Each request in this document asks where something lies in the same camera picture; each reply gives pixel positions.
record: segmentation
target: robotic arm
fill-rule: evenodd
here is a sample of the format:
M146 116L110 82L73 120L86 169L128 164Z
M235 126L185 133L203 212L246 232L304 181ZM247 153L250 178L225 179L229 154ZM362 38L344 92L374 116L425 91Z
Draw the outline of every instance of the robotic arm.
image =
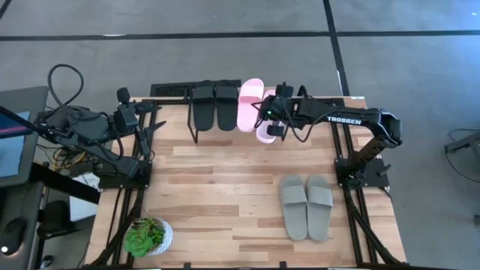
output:
M284 123L289 128L302 130L310 125L310 130L304 139L301 139L293 130L295 136L304 142L310 136L314 125L321 122L335 122L347 125L363 126L372 131L373 138L360 151L354 151L349 157L346 176L349 178L349 187L357 188L365 178L367 163L374 159L385 148L393 149L402 143L401 121L391 113L381 109L358 109L340 107L335 104L304 97L291 97L293 88L288 85L278 85L276 95L266 98L259 108L261 120L272 120L274 124L268 126L267 133L272 136L283 136Z
M126 88L117 91L120 104L113 115L105 112L92 112L79 106L60 106L37 116L29 127L51 143L74 146L111 164L118 173L133 178L140 168L140 159L126 157L120 138L134 135L140 156L146 159L150 154L150 142L153 133L165 124L165 121L152 127L140 129L136 115L159 110L150 102L130 102ZM116 140L120 153L115 154L105 149L102 144Z

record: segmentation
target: slipper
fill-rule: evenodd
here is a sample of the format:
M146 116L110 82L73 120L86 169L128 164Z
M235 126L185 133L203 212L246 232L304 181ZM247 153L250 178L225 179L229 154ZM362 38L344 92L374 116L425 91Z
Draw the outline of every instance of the slipper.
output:
M322 176L312 175L307 183L307 196L308 235L315 241L326 240L333 206L329 183Z
M292 240L307 237L307 197L298 175L287 175L280 184L280 202L283 209L286 234Z
M192 91L193 123L198 131L208 131L213 127L215 98L209 81L201 82Z
M275 90L268 90L265 92L263 95L263 100L265 100L268 96L274 95L275 96ZM282 122L277 122L276 125L278 126L284 126L285 124ZM256 138L262 142L262 143L273 143L275 139L277 138L276 136L269 135L267 133L267 129L269 128L269 125L273 125L274 122L272 120L268 121L262 121L262 124L256 129Z
M217 84L215 106L217 107L217 125L222 131L232 131L237 126L239 110L239 90L231 85Z
M258 110L252 106L252 103L262 101L262 96L263 82L261 79L249 79L241 86L237 116L237 127L240 131L254 131Z

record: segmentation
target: wire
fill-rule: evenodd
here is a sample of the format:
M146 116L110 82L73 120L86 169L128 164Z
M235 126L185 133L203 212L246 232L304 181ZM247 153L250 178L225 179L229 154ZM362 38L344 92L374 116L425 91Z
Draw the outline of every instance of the wire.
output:
M112 236L112 229L113 229L113 222L115 221L115 216L117 214L117 206L119 205L119 199L120 199L120 194L122 193L122 189L118 189L117 197L115 199L115 207L113 208L113 215L112 215L112 221L110 221L110 229L108 230L108 237L106 238L106 247L108 247L108 244L110 243L110 236Z
M450 161L450 157L449 155L447 154L447 152L445 152L445 158L447 158L447 161L448 161L448 164L450 164L450 167L456 172L458 173L459 176L463 176L465 179L467 180L470 180L471 182L475 182L475 183L479 183L480 184L480 180L475 180L473 178L470 178L468 176L465 176L463 173L459 172L457 168L455 168L455 166L453 166L452 162Z
M458 131L480 131L480 129L476 129L476 128L457 128L457 129L451 130L450 132L448 132L448 136L450 137L450 139L451 139L453 142L457 142L457 140L453 138L452 134L455 133L455 132L458 132ZM476 179L470 178L470 177L464 175L463 173L461 173L460 171L458 171L458 169L455 168L455 166L453 166L453 163L450 161L449 153L447 153L447 151L445 151L445 158L447 159L448 164L450 164L450 167L451 167L459 176L462 176L462 177L464 177L466 180L469 180L469 181L471 181L471 182L475 182L475 183L479 183L479 184L480 184L480 180L476 180Z
M54 164L54 162L50 159L50 157L48 156L48 152L47 152L47 149L45 148L42 148L42 145L37 145L38 148L43 151L45 153L45 156L46 158L48 159L48 161L50 162L50 164Z
M41 147L41 148L44 148L44 149L59 149L59 148L62 148L63 146L59 146L59 147L50 147L50 146L45 146L45 145L41 145L41 144L37 144L38 147Z
M82 258L80 258L80 261L78 262L78 264L76 265L77 268L80 267L80 265L83 262L83 259L85 259L85 256L87 255L87 250L89 249L89 245L90 245L90 241L87 242L87 247L85 248L85 252L83 253Z
M57 96L57 94L55 93L55 90L53 89L53 85L52 85L52 75L53 75L53 72L57 68L70 68L72 71L75 71L75 73L80 78L79 89L76 91L76 93L73 95L73 97L70 97L65 103L62 103L60 101L60 99ZM52 68L50 68L50 70L48 72L48 75L46 77L46 82L47 82L50 94L52 94L53 99L58 104L58 107L62 108L68 115L72 116L74 119L81 120L81 121L88 121L88 120L96 119L96 118L100 117L101 115L104 115L108 118L108 115L105 112L97 112L97 113L93 113L92 116L88 116L88 117L83 116L82 117L81 113L75 113L74 112L74 110L80 111L81 109L79 109L79 107L67 106L70 102L72 102L75 98L77 98L80 95L80 93L83 90L83 86L85 85L85 80L83 79L82 73L79 70L77 70L75 67L72 67L69 64L56 64L56 65L54 65ZM57 109L58 108L54 109L53 111L48 112L47 113L47 118L50 117L54 112L56 112Z
M282 106L283 106L283 109L285 110L285 113L286 113L286 117L288 118L288 121L289 121L289 125L292 127L292 132L293 132L293 135L295 135L295 138L297 138L297 140L299 140L301 143L305 143L307 140L308 140L308 137L310 136L310 133L312 132L312 129L314 128L314 125L316 125L322 118L324 118L325 116L331 114L331 113L335 113L335 111L333 112L327 112L327 113L324 113L320 116L318 116L317 118L315 118L315 120L313 120L312 124L310 125L310 128L308 128L308 132L307 132L307 135L305 136L304 139L300 138L300 136L297 134L297 132L295 131L295 128L293 127L293 120L292 120L292 116L290 116L290 113L287 109L287 105L285 105L284 103L284 100L283 99L280 99L280 102L282 103Z
M53 86L52 86L52 75L53 75L53 72L57 69L57 68L70 68L72 71L75 71L75 73L79 76L80 78L80 87L79 89L76 91L76 93L73 95L73 97L71 97L69 100L67 100L65 103L62 103L59 99L59 97L57 96L57 94L55 93L55 90L53 90ZM78 118L78 115L76 115L75 113L73 113L71 111L70 108L67 107L67 105L72 102L75 98L77 98L80 93L82 92L83 90L83 86L85 84L85 80L83 79L83 75L82 73L77 70L75 67L72 67L70 66L69 64L56 64L54 65L52 68L50 68L49 72L48 72L48 75L46 77L46 81L47 81L47 84L48 84L48 89L50 91L50 94L52 94L53 96L53 99L55 100L55 102L66 112L68 113L69 115L73 116L74 118Z
M475 128L457 128L457 129L454 129L454 130L448 132L448 136L450 137L450 140L452 140L454 142L457 142L457 140L453 138L452 134L455 133L455 132L458 132L458 131L480 131L480 129L475 129Z
M390 200L393 200L392 199L392 195L390 194L390 192L387 190L387 187L378 187L381 191L383 191L383 193L387 194L387 196L390 198Z
M100 150L103 152L105 157L108 158L111 161L119 161L121 158L123 158L123 154L124 154L122 140L120 138L117 138L116 140L117 140L117 143L118 143L118 147L120 148L120 154L118 155L117 158L111 158L109 156L109 154L107 154L107 150L102 145L100 145L100 143L97 144L97 146L100 147Z
M253 102L253 103L251 104L251 106L252 106L253 108L255 108L257 111L260 111L260 108L261 108L261 107L259 108L259 107L255 106L255 105L263 104L264 101L265 101L265 100L262 100L262 101L259 101L259 102Z
M258 120L256 120L256 123L255 123L255 125L253 126L253 128L256 128L256 129L257 129L262 123L263 123L263 119L258 118Z
M307 88L304 86L304 85L300 85L300 89L298 90L298 92L302 91L303 90L303 96L305 98L310 98L310 99L314 99L315 97L311 96L308 94L308 91L307 91Z
M85 158L89 158L89 156L87 155L87 153L85 151L79 151L79 150L72 150L70 149L69 147L67 146L62 146L62 147L59 147L59 148L54 148L54 147L50 147L49 149L56 149L54 152L53 152L53 162L50 160L50 158L48 157L48 154L47 152L45 151L45 149L42 149L45 151L45 154L47 156L47 158L49 159L50 163L53 165L53 170L54 171L59 171L60 169L67 169L69 170L71 168L71 166L75 165L75 164L78 164L80 162L83 162L83 160Z
M155 151L151 150L150 149L150 152L153 154L153 157L150 159L150 161L153 161L153 159L155 158L156 154L155 154Z

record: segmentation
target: desk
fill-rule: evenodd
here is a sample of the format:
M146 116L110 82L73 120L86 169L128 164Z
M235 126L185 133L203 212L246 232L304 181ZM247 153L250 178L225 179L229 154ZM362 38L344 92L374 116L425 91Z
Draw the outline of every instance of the desk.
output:
M366 107L363 98L345 97L345 103L348 107ZM134 267L178 268L189 262L193 268L278 267L280 261L287 261L289 267L356 264L344 195L335 175L336 152L329 123L316 125L305 143L289 132L284 142L277 138L266 145L254 133L224 132L214 127L200 132L195 145L187 116L186 105L166 105L157 114L156 122L166 124L154 133L154 170L150 188L145 192L142 216L148 212L162 217L172 225L174 237L166 253L135 259ZM356 149L371 138L367 128L352 126L350 130ZM340 135L340 139L345 146L344 136ZM125 152L129 152L134 139L126 137L122 142ZM284 175L293 173L304 180L311 174L320 174L330 183L334 207L328 240L288 239L278 183ZM365 188L364 193L373 231L395 257L404 261L390 199L375 187ZM105 248L116 194L117 190L101 194L86 263L96 259ZM367 262L365 237L358 230Z

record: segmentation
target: monitor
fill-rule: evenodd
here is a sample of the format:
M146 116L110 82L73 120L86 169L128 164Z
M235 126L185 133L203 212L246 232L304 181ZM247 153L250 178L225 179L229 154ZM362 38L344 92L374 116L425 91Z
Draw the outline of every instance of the monitor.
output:
M28 120L0 106L0 139L29 135L34 130Z

